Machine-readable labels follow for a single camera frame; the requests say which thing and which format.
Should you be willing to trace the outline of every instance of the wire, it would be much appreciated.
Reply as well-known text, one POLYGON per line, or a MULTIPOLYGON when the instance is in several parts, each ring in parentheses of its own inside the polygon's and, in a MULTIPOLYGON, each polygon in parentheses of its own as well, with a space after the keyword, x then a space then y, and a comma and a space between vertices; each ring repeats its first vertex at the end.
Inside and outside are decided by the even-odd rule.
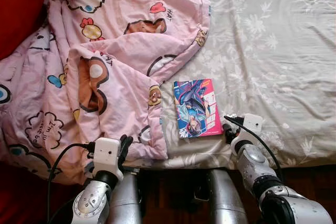
POLYGON ((62 152, 61 154, 59 154, 58 158, 56 159, 54 165, 52 166, 52 169, 50 171, 50 174, 49 174, 49 179, 48 179, 48 193, 47 193, 47 223, 49 223, 49 217, 50 217, 50 187, 51 187, 51 181, 52 179, 54 178, 54 172, 55 172, 55 169, 59 163, 59 161, 61 160, 61 158, 63 157, 63 155, 65 154, 65 152, 67 150, 69 150, 70 148, 72 147, 75 147, 75 146, 80 146, 82 148, 89 148, 90 145, 89 144, 78 144, 78 143, 75 143, 75 144, 70 144, 69 146, 67 146, 62 152))
POLYGON ((73 202, 73 201, 75 200, 76 197, 77 197, 77 195, 74 196, 74 198, 68 200, 66 203, 64 203, 60 208, 58 208, 58 209, 56 210, 56 212, 54 213, 54 215, 50 218, 50 220, 49 220, 49 222, 48 222, 47 224, 52 224, 52 222, 54 221, 55 217, 59 214, 59 212, 60 212, 63 208, 65 208, 69 203, 73 202))
POLYGON ((228 117, 228 116, 224 116, 224 118, 234 124, 236 124, 237 126, 239 126, 240 128, 242 128, 243 130, 247 131, 248 133, 250 133, 252 136, 254 136, 264 147, 265 149, 268 151, 269 155, 271 155, 272 159, 274 160, 274 163, 277 166, 277 170, 279 173, 279 178, 280 180, 284 183, 284 179, 283 179, 283 174, 282 174, 282 170, 280 167, 280 164, 277 160, 277 158, 275 157, 275 155, 273 154, 273 152, 270 150, 270 148, 267 146, 267 144, 257 135, 255 134, 253 131, 250 131, 249 129, 247 129, 246 127, 242 126, 240 123, 237 123, 235 120, 233 120, 232 118, 228 117))

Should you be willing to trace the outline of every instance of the book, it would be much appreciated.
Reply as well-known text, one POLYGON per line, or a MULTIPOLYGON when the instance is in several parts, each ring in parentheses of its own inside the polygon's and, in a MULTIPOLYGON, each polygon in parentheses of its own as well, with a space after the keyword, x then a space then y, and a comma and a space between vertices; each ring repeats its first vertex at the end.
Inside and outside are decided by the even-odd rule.
POLYGON ((211 79, 175 81, 173 89, 181 138, 223 133, 211 79))

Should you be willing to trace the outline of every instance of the pink blanket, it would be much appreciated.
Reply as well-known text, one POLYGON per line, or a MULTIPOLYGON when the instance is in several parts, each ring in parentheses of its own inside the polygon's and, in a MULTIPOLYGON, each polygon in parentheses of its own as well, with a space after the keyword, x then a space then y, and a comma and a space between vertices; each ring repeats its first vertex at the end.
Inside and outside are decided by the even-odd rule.
MULTIPOLYGON (((159 85, 203 45, 208 0, 46 0, 48 23, 0 61, 0 159, 47 178, 71 143, 131 135, 128 160, 167 158, 159 85)), ((83 183, 92 159, 61 160, 83 183)))

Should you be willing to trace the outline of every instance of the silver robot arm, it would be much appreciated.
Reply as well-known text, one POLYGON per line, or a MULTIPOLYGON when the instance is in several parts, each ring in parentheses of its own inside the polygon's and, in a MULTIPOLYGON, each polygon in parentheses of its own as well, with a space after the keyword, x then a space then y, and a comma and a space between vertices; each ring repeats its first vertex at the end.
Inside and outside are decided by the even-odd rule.
POLYGON ((93 163, 94 179, 73 202, 71 224, 104 224, 109 216, 109 201, 118 182, 123 180, 124 162, 132 137, 120 140, 101 137, 96 140, 93 163))
MULTIPOLYGON (((259 116, 246 114, 243 126, 259 133, 261 123, 259 116)), ((255 138, 241 129, 230 147, 237 156, 244 186, 257 199, 264 220, 269 224, 333 224, 324 207, 283 184, 253 141, 255 138)))

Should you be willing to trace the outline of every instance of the mattress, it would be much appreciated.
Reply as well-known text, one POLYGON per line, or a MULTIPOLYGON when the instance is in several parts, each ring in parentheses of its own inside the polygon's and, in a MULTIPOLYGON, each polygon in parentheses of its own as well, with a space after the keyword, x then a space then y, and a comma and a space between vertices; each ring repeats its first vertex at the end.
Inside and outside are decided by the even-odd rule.
POLYGON ((173 82, 204 78, 213 80, 222 123, 224 115, 262 116, 260 136, 282 167, 335 164, 336 0, 210 1, 204 47, 161 86, 169 158, 127 165, 234 168, 224 136, 178 136, 173 82))

